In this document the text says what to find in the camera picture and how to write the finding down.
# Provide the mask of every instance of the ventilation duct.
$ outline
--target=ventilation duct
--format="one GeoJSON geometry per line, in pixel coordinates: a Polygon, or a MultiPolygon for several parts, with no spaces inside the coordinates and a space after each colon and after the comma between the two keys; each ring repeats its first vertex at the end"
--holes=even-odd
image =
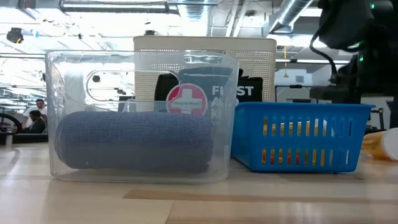
{"type": "Polygon", "coordinates": [[[167,13],[182,17],[184,35],[205,36],[208,33],[211,6],[213,1],[190,0],[170,1],[159,3],[150,1],[146,4],[137,1],[115,2],[109,1],[69,1],[65,0],[61,6],[65,12],[130,12],[130,13],[167,13]]]}
{"type": "Polygon", "coordinates": [[[294,22],[312,2],[313,0],[284,0],[280,10],[266,19],[262,36],[266,37],[270,33],[292,33],[294,22]]]}
{"type": "Polygon", "coordinates": [[[178,10],[183,19],[184,35],[206,36],[211,16],[211,6],[200,4],[202,0],[191,0],[198,4],[179,5],[178,10]]]}

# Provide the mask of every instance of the white plastic basket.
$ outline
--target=white plastic basket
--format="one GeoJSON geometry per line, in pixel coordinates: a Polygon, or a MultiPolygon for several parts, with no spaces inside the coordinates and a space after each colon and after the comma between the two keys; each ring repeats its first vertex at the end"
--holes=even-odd
{"type": "MultiPolygon", "coordinates": [[[[186,52],[188,50],[206,50],[225,53],[239,62],[244,75],[261,77],[262,100],[274,101],[274,77],[276,41],[264,38],[237,37],[171,37],[141,36],[134,38],[134,51],[186,52]]],[[[157,64],[155,67],[169,67],[157,64]]],[[[153,100],[153,89],[157,77],[145,73],[136,73],[136,98],[153,100]]]]}

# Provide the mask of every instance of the desk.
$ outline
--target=desk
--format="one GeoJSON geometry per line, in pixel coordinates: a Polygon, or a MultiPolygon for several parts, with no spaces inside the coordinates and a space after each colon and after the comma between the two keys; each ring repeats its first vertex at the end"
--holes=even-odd
{"type": "Polygon", "coordinates": [[[231,161],[224,181],[166,185],[57,180],[48,151],[0,148],[1,223],[398,223],[398,164],[365,155],[352,174],[257,174],[231,161]]]}

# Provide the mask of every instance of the pipe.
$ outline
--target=pipe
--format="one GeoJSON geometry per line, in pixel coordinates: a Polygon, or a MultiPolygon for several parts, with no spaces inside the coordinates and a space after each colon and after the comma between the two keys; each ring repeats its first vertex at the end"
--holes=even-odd
{"type": "Polygon", "coordinates": [[[283,26],[291,26],[313,0],[285,0],[280,6],[278,22],[283,26]]]}
{"type": "Polygon", "coordinates": [[[225,33],[226,37],[231,36],[232,28],[235,23],[235,16],[238,11],[238,4],[239,4],[239,0],[234,0],[234,3],[232,5],[232,10],[231,10],[231,18],[229,19],[228,27],[227,27],[226,33],[225,33]]]}
{"type": "Polygon", "coordinates": [[[238,23],[236,24],[235,29],[234,29],[234,35],[233,35],[234,37],[237,37],[239,34],[239,31],[241,30],[244,15],[246,15],[246,11],[248,10],[249,3],[250,3],[250,0],[243,1],[243,5],[241,8],[241,14],[239,15],[238,23]]]}

